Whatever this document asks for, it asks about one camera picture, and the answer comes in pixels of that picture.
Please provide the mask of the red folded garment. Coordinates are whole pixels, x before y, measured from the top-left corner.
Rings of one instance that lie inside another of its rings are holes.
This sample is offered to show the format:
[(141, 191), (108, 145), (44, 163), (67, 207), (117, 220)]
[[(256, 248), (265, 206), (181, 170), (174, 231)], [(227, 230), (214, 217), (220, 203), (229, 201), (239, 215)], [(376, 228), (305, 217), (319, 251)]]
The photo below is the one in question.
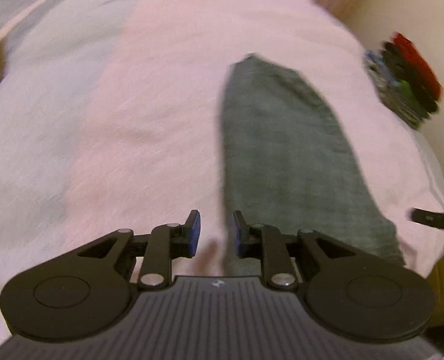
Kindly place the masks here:
[(409, 63), (415, 72), (417, 72), (423, 81), (426, 89), (432, 95), (434, 100), (438, 102), (443, 92), (442, 86), (437, 76), (432, 71), (424, 57), (419, 53), (414, 43), (401, 33), (394, 33), (392, 36), (393, 44), (398, 47), (402, 57)]

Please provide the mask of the dark folded clothes stack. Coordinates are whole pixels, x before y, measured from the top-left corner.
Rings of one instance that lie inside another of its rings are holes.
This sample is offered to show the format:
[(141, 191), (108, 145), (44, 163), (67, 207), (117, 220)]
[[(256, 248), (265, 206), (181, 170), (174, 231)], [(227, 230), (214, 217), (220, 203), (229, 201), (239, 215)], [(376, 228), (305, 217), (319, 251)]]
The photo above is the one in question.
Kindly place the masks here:
[(420, 129), (438, 113), (439, 101), (434, 100), (392, 41), (384, 42), (378, 51), (365, 50), (363, 64), (380, 101), (410, 128)]

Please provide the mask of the dark green knit garment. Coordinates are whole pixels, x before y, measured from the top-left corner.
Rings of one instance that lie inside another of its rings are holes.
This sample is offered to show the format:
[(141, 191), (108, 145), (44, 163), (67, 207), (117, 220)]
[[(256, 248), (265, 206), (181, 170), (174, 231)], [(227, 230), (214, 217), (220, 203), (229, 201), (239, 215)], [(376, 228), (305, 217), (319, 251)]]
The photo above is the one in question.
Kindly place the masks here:
[(221, 106), (223, 208), (282, 233), (319, 232), (405, 265), (330, 106), (297, 72), (258, 55), (235, 63)]

